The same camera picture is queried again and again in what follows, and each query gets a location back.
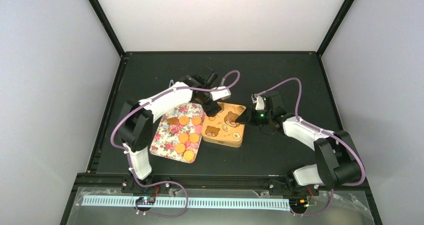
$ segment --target red wire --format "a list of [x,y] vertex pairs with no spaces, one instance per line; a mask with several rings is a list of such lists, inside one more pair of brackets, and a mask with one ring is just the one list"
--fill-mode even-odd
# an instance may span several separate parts
[[317,199],[317,197],[312,193],[312,191],[311,191],[311,189],[309,189],[309,187],[306,187],[306,189],[307,189],[307,191],[309,192],[309,194],[311,194],[312,195],[312,197],[316,200],[316,201],[318,201],[318,199]]
[[159,186],[156,186],[156,193],[154,194],[154,197],[158,195],[158,192],[159,192]]

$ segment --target flower pattern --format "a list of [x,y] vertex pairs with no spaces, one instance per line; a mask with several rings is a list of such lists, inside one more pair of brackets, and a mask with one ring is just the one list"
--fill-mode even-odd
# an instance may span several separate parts
[[[186,125],[182,125],[180,122],[174,122],[173,124],[169,122],[169,119],[179,119],[183,116],[188,117],[188,123]],[[194,162],[199,150],[200,141],[202,139],[202,135],[200,133],[198,133],[198,141],[190,141],[190,139],[188,139],[183,143],[185,145],[184,152],[194,152],[194,157],[191,160],[186,160],[187,157],[184,157],[184,152],[179,151],[180,153],[178,153],[178,148],[176,151],[176,146],[177,144],[181,143],[179,139],[179,136],[181,134],[187,134],[188,136],[185,137],[190,137],[190,134],[195,133],[196,126],[192,123],[192,118],[201,117],[201,121],[203,122],[205,116],[206,114],[203,112],[201,105],[190,102],[177,106],[176,108],[171,109],[170,111],[165,113],[162,116],[162,119],[160,120],[159,127],[157,128],[156,133],[154,134],[153,142],[150,146],[150,153],[156,156],[177,160],[185,163]]]

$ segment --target black table surface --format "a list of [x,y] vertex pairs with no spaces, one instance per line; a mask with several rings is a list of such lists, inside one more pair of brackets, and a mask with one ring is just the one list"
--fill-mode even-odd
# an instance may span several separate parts
[[[127,57],[102,141],[97,173],[128,173],[126,156],[109,141],[125,101],[153,96],[168,88],[171,79],[178,80],[185,75],[206,77],[209,68],[220,76],[230,70],[240,71],[241,78],[225,102],[245,106],[252,105],[251,94],[287,78],[297,77],[302,82],[303,90],[300,116],[325,129],[340,129],[325,74],[314,52],[134,52],[127,53]],[[226,84],[234,78],[235,75],[231,75]],[[283,96],[287,111],[294,112],[299,91],[297,82],[291,81],[277,90]],[[193,163],[151,154],[149,160],[152,173],[156,175],[262,177],[285,175],[287,171],[313,164],[315,156],[310,148],[295,139],[280,133],[265,135],[260,133],[258,127],[246,126],[239,148],[202,141]]]

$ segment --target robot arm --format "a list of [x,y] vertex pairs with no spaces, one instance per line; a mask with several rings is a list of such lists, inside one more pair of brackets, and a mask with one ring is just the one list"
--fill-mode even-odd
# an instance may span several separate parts
[[361,169],[355,158],[337,140],[330,137],[334,135],[340,138],[357,153],[347,132],[312,129],[315,126],[284,110],[281,95],[276,91],[252,97],[252,101],[255,107],[247,108],[236,122],[255,126],[271,125],[275,131],[294,138],[315,151],[316,164],[289,172],[288,188],[315,184],[334,188],[361,176]]
[[170,88],[140,101],[127,101],[123,106],[119,120],[123,120],[134,109],[141,108],[131,119],[121,125],[115,137],[115,143],[123,144],[125,153],[129,153],[130,162],[138,179],[145,179],[151,172],[148,147],[153,140],[153,123],[169,110],[188,102],[199,103],[205,113],[213,117],[220,110],[216,100],[229,98],[230,90],[224,86],[210,89],[218,76],[212,72],[205,80],[200,76],[184,76]]

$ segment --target orange tin lid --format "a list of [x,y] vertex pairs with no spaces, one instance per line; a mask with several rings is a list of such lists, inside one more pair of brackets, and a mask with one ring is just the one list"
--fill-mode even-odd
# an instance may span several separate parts
[[204,119],[201,129],[203,140],[238,148],[242,145],[245,125],[236,122],[236,119],[246,107],[225,102],[218,104],[222,110],[216,116]]

